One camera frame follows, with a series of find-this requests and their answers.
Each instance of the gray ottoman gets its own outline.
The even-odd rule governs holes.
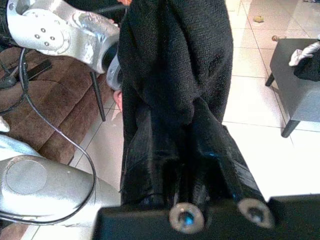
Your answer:
[[[320,81],[299,79],[294,75],[294,68],[289,66],[291,55],[296,49],[304,49],[315,43],[316,39],[281,39],[273,53],[266,86],[275,80],[279,96],[290,120],[282,132],[287,138],[300,121],[320,122]]]

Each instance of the black chair leg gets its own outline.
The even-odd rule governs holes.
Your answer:
[[[286,124],[283,132],[281,133],[281,136],[284,138],[289,137],[289,135],[292,133],[293,130],[298,126],[300,121],[296,120],[289,120],[289,122]]]
[[[269,76],[269,78],[268,78],[268,80],[265,82],[265,85],[266,85],[267,87],[270,87],[271,84],[274,82],[274,80],[275,80],[274,74],[271,73],[270,76]]]
[[[101,99],[101,93],[100,93],[100,89],[99,89],[97,75],[95,72],[91,71],[90,76],[91,76],[92,85],[93,85],[93,89],[94,89],[95,96],[96,96],[96,101],[98,103],[100,115],[101,115],[102,121],[105,122],[106,121],[105,110],[104,110],[104,105],[103,105],[102,99]]]

